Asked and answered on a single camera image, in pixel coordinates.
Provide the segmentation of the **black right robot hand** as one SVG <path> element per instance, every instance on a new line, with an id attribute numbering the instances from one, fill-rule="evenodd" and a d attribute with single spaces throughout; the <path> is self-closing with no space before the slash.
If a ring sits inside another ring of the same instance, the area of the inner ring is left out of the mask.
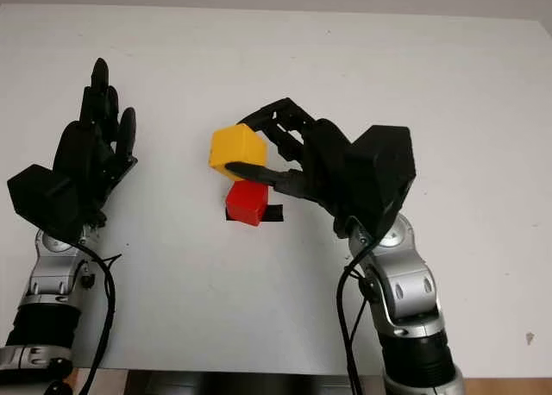
<path id="1" fill-rule="evenodd" d="M 233 176 L 322 206 L 334 217 L 337 237 L 349 237 L 352 223 L 340 177 L 343 154 L 350 141 L 343 132 L 327 119 L 314 119 L 289 97 L 256 110 L 240 123 L 262 132 L 282 158 L 296 161 L 301 168 L 279 172 L 243 160 L 231 161 L 224 168 Z"/>

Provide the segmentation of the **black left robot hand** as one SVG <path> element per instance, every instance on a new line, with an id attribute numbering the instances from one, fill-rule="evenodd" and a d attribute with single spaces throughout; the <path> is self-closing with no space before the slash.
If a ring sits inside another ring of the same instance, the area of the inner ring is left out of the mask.
<path id="1" fill-rule="evenodd" d="M 78 213 L 86 225 L 105 225 L 103 206 L 137 164 L 133 155 L 136 128 L 135 109 L 119 111 L 107 62 L 97 59 L 91 84 L 84 88 L 79 119 L 64 129 L 53 162 L 54 171 L 76 185 Z"/>

